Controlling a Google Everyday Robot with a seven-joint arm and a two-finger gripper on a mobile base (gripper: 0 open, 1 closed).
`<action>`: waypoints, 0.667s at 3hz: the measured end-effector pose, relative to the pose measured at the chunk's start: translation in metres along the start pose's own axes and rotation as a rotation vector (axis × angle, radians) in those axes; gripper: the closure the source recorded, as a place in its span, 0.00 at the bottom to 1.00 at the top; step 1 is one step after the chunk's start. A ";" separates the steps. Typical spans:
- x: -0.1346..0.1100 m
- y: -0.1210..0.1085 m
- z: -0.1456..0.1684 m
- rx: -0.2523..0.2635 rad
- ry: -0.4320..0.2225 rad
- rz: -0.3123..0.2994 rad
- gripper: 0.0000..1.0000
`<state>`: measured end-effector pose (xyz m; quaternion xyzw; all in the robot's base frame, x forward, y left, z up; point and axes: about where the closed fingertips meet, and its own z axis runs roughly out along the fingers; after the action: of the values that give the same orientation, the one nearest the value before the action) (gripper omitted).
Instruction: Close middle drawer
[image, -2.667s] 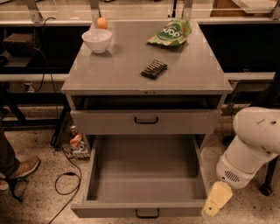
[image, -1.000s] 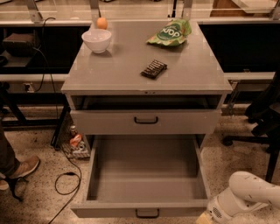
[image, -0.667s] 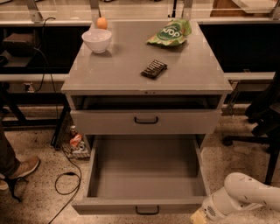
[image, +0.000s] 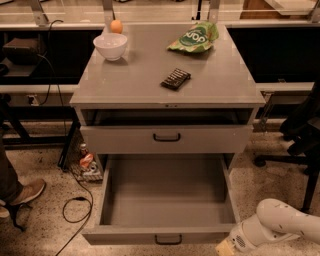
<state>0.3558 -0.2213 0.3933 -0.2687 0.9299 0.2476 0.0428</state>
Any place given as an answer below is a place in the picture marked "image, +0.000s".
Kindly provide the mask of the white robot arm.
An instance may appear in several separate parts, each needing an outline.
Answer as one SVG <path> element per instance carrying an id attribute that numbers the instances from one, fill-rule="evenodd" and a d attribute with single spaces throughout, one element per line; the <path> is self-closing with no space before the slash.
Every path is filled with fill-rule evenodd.
<path id="1" fill-rule="evenodd" d="M 234 226 L 215 250 L 219 256 L 234 256 L 236 251 L 247 253 L 263 244 L 297 237 L 320 244 L 320 218 L 268 198 L 257 205 L 254 215 Z"/>

